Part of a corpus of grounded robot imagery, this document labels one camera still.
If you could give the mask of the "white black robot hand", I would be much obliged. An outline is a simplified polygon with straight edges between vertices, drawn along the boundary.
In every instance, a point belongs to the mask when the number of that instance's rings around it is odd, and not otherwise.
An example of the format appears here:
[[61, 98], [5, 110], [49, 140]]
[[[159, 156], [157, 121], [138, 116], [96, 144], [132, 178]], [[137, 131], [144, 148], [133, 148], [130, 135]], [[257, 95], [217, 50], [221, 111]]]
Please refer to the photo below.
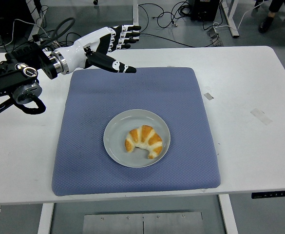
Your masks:
[[59, 47], [50, 55], [58, 73], [95, 66], [114, 73], [135, 73], [136, 69], [110, 57], [108, 53], [130, 48], [140, 36], [141, 26], [103, 27], [77, 39], [72, 46]]

